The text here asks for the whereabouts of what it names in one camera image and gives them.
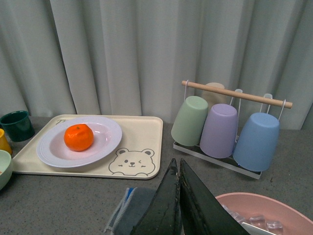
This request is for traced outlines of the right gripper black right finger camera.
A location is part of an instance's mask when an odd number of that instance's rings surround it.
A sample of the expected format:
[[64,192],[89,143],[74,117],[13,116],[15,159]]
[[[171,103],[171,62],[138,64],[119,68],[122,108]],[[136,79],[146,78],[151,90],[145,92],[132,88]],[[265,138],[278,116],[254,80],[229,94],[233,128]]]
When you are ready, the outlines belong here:
[[247,235],[184,159],[180,160],[180,209],[186,235]]

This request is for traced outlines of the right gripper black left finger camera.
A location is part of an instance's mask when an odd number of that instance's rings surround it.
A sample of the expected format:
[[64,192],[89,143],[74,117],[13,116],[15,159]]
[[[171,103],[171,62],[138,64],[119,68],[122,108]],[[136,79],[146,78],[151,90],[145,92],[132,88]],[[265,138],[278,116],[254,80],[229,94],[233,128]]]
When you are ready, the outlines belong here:
[[181,233],[180,184],[177,161],[172,159],[156,193],[132,235],[179,235]]

